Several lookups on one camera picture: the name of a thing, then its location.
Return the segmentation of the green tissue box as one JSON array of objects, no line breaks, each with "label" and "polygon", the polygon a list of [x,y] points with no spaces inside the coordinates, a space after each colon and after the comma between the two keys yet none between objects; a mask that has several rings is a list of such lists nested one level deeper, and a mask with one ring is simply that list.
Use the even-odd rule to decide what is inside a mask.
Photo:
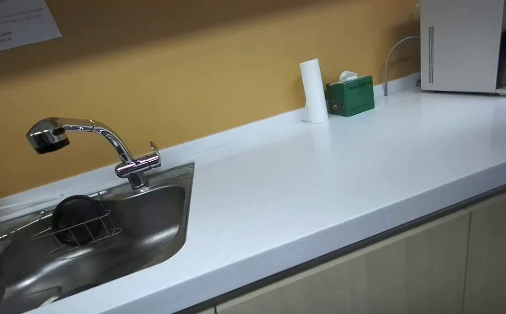
[{"label": "green tissue box", "polygon": [[327,112],[352,117],[375,109],[373,79],[341,72],[336,82],[326,86]]}]

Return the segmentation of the chrome sink faucet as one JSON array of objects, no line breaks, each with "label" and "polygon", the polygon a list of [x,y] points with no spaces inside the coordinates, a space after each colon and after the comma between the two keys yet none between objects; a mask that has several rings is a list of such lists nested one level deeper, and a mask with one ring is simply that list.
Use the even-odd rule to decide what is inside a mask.
[{"label": "chrome sink faucet", "polygon": [[69,133],[88,133],[104,138],[118,157],[115,175],[127,180],[134,191],[146,189],[144,173],[160,166],[160,152],[155,144],[149,144],[149,154],[134,157],[111,128],[92,119],[45,117],[27,130],[26,140],[36,154],[50,154],[69,145]]}]

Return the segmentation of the beige cabinet door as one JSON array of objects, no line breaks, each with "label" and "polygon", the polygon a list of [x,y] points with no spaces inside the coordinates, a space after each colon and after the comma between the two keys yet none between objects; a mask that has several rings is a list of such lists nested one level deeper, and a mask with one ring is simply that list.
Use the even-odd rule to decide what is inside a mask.
[{"label": "beige cabinet door", "polygon": [[216,314],[462,314],[469,215],[453,213],[254,290]]}]

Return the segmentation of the white water dispenser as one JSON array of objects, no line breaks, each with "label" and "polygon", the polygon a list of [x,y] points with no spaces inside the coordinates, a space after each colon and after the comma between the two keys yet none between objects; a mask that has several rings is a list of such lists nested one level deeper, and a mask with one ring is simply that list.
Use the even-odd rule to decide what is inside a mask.
[{"label": "white water dispenser", "polygon": [[504,0],[420,0],[423,91],[493,93]]}]

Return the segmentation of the stainless steel sink basin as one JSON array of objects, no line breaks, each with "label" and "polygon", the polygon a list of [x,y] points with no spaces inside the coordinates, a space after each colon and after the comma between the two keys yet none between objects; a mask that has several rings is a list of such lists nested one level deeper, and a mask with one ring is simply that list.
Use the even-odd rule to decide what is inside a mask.
[{"label": "stainless steel sink basin", "polygon": [[144,191],[122,184],[94,192],[95,217],[76,205],[54,224],[43,208],[0,224],[0,314],[24,314],[160,264],[184,245],[193,168],[148,177]]}]

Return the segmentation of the white paper wall notice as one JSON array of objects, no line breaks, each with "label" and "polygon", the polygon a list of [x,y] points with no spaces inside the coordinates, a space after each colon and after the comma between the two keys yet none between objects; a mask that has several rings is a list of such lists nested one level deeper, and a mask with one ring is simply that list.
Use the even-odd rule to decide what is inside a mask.
[{"label": "white paper wall notice", "polygon": [[59,37],[45,0],[0,0],[0,51]]}]

